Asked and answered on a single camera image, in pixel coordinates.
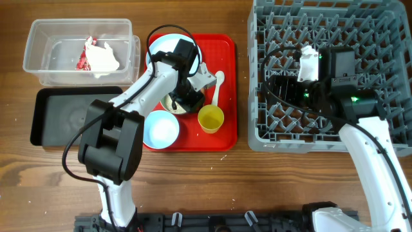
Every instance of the red tray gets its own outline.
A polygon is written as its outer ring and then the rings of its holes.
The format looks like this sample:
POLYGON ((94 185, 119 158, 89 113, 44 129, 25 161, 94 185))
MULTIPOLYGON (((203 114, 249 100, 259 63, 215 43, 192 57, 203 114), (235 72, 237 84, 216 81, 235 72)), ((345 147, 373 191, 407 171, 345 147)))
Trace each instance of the red tray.
MULTIPOLYGON (((151 44, 163 34, 153 35, 151 44)), ((198 122, 197 113, 176 115, 180 125, 177 140, 168 148, 151 151, 227 151, 238 139, 238 110, 236 100, 236 51, 233 40, 224 34, 193 34, 202 52, 203 62, 211 73, 223 71, 225 81, 220 86, 218 106, 225 114, 225 121, 218 132, 205 133, 198 122)), ((215 87, 205 91, 205 104, 212 102, 215 87)), ((153 111, 164 110, 159 103, 153 111)))

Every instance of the black tray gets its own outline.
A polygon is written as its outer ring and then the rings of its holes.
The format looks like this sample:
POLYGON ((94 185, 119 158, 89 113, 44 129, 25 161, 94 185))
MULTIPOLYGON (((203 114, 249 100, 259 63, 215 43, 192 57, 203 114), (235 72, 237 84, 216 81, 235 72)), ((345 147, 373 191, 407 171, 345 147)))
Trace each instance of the black tray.
MULTIPOLYGON (((30 142, 34 146, 64 146, 84 124, 95 100, 109 101, 123 93, 116 86, 45 88, 37 93, 30 142)), ((79 145, 80 138, 74 145, 79 145)))

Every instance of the cable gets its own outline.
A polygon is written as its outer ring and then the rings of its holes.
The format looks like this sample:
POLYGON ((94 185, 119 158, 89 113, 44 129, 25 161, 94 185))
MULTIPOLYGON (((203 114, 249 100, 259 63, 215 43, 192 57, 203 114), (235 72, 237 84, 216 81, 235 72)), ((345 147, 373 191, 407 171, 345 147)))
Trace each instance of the cable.
MULTIPOLYGON (((189 36, 190 36, 191 39, 193 40, 194 45, 197 47, 197 51, 196 51, 196 52, 198 53, 199 47, 198 47, 196 41, 194 40, 192 34, 191 34, 189 31, 187 31, 186 29, 184 29, 184 28, 182 28, 181 26, 178 26, 178 25, 167 24, 167 25, 162 25, 162 26, 159 26, 159 27, 155 28, 155 29, 154 29, 152 32, 150 32, 150 34, 147 36, 146 48, 147 48, 147 53, 149 54, 149 58, 150 58, 151 61, 152 61, 152 54, 151 54, 150 49, 149 49, 149 40, 150 40, 150 37, 151 37, 152 34, 155 33, 157 30, 159 30, 159 29, 161 29, 161 28, 165 28, 165 27, 175 27, 175 28, 179 28, 179 29, 183 30, 184 32, 186 32, 187 34, 189 34, 189 36)), ((199 55, 198 55, 198 60, 199 60, 199 64, 198 64, 198 67, 197 67, 197 69, 196 69, 196 72, 198 71, 199 65, 200 65, 200 56, 199 56, 199 55)), ((122 104, 118 105, 118 106, 115 107, 115 108, 112 108, 111 110, 108 110, 108 111, 104 112, 102 115, 99 115, 98 117, 96 117, 95 119, 93 119, 92 121, 90 121, 89 123, 87 123, 86 125, 84 125, 83 127, 81 127, 81 128, 79 129, 79 131, 73 136, 73 138, 72 138, 72 139, 69 141, 69 143, 66 145, 66 147, 65 147, 65 149, 64 149, 64 151, 63 151, 63 155, 62 155, 62 166, 63 166, 63 169, 65 170, 65 172, 66 172, 69 176, 71 176, 71 177, 73 177, 73 178, 75 178, 75 179, 77 179, 77 180, 100 184, 100 185, 103 187, 104 194, 105 194, 105 196, 106 196, 106 204, 107 204, 107 207, 108 207, 108 213, 109 213, 110 222, 111 222, 111 225, 113 226, 113 229, 114 229, 115 232, 117 232, 117 228, 116 228, 115 220, 114 220, 114 218, 113 218, 113 212, 112 212, 112 210, 111 210, 110 197, 109 197, 109 191, 108 191, 109 187, 108 187, 105 183, 103 183, 103 182, 101 182, 101 181, 99 181, 99 180, 95 180, 95 179, 91 179, 91 178, 86 178, 86 177, 80 177, 80 176, 74 174, 72 171, 70 171, 69 168, 67 167, 67 155, 68 155, 69 150, 70 150, 71 146, 73 145, 73 143, 74 143, 87 129, 89 129, 92 125, 94 125, 94 124, 95 124, 96 122, 98 122, 99 120, 103 120, 103 119, 109 117, 110 115, 114 114, 117 110, 121 109, 123 106, 129 104, 137 95, 139 95, 139 94, 150 84, 150 82, 155 78, 155 75, 156 75, 156 66, 155 66, 155 63, 154 63, 154 62, 152 62, 152 67, 153 67, 153 71, 152 71, 152 73, 151 73, 151 75, 150 75, 149 80, 147 80, 147 82, 146 82, 137 92, 135 92, 134 94, 132 94, 132 95, 131 95, 128 99, 126 99, 126 101, 124 101, 122 104)))
MULTIPOLYGON (((265 63, 269 60, 269 58, 270 58, 271 56, 273 56, 275 53, 277 53, 277 52, 282 52, 282 51, 284 51, 284 50, 298 50, 298 48, 289 46, 289 47, 284 47, 284 48, 277 48, 277 49, 269 52, 269 54, 263 59, 263 62, 262 62, 261 67, 260 67, 260 76, 261 76, 261 77, 264 77, 264 76, 265 76, 265 69, 264 69, 264 67, 265 67, 265 63)), ((403 205, 404 205, 404 207, 405 207, 406 217, 407 217, 407 219, 408 219, 408 221, 409 221, 409 225, 411 226, 411 229, 412 229, 411 209, 410 209, 410 206, 409 206, 409 203, 408 203, 408 200, 407 200, 407 197, 406 197, 404 188, 403 188, 402 183, 401 183, 401 181, 400 181, 400 178, 399 178, 399 176, 398 176, 398 173, 397 173, 397 171, 396 171, 396 169, 395 169, 395 167, 394 167, 394 165, 393 165, 393 163, 392 163, 392 161, 391 161, 391 159, 390 159, 387 151, 384 149, 384 147, 378 142, 378 140, 377 140, 373 135, 371 135, 368 131, 366 131, 363 127, 359 126, 358 124, 352 123, 352 122, 347 121, 347 120, 345 120, 345 119, 341 119, 341 118, 339 118, 339 117, 335 117, 335 116, 332 116, 332 115, 326 115, 326 114, 324 114, 324 113, 319 113, 319 112, 315 112, 315 111, 312 111, 312 110, 306 110, 306 109, 300 108, 300 107, 298 107, 298 106, 294 106, 293 104, 290 104, 290 103, 288 103, 288 102, 280 99, 278 96, 274 95, 274 94, 272 93, 272 91, 269 89, 268 84, 267 84, 266 81, 263 81, 263 85, 264 85, 265 88, 267 89, 268 93, 270 93, 270 94, 271 94, 277 101, 279 101, 280 103, 285 104, 285 105, 287 105, 287 106, 289 106, 289 107, 295 108, 295 109, 297 109, 297 110, 306 112, 306 113, 312 113, 312 114, 315 114, 315 115, 322 116, 322 117, 324 117, 324 118, 326 118, 326 119, 329 119, 329 120, 331 120, 331 121, 338 121, 338 122, 341 122, 341 123, 343 123, 343 124, 348 124, 348 125, 350 125, 350 126, 353 126, 353 127, 356 128, 356 129, 360 130, 360 131, 361 131, 363 134, 365 134, 369 139, 371 139, 372 142, 376 145, 376 147, 378 147, 379 151, 382 153, 382 155, 383 155, 386 163, 387 163, 388 166, 389 166, 389 169, 390 169, 391 172, 392 172, 393 178, 395 179, 395 182, 396 182, 396 184, 397 184, 397 187, 398 187, 398 190, 399 190, 399 193, 400 193, 400 197, 401 197, 401 199, 402 199, 402 203, 403 203, 403 205)))

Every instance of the gray dish rack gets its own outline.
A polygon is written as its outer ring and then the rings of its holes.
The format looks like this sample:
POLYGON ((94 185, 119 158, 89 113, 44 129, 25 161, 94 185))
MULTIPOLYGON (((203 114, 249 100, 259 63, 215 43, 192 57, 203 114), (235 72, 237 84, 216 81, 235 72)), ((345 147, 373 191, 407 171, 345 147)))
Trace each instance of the gray dish rack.
POLYGON ((307 153, 347 151, 332 125, 280 104, 268 105, 262 82, 271 75, 296 76, 292 53, 268 52, 281 46, 316 50, 351 46, 360 88, 374 89, 388 113, 399 157, 412 153, 412 43, 404 5, 398 0, 254 0, 248 18, 248 144, 255 151, 307 153))

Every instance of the clear plastic container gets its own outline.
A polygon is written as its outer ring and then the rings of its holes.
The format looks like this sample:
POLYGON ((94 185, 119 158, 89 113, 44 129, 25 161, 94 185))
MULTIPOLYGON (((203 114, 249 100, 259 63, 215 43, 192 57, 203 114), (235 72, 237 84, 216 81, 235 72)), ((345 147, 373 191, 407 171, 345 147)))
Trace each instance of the clear plastic container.
POLYGON ((30 29, 23 69, 45 86, 129 86, 137 78, 136 58, 140 62, 140 41, 128 19, 38 19, 30 29), (99 47, 105 42, 112 47, 118 70, 76 70, 88 36, 96 37, 99 47))

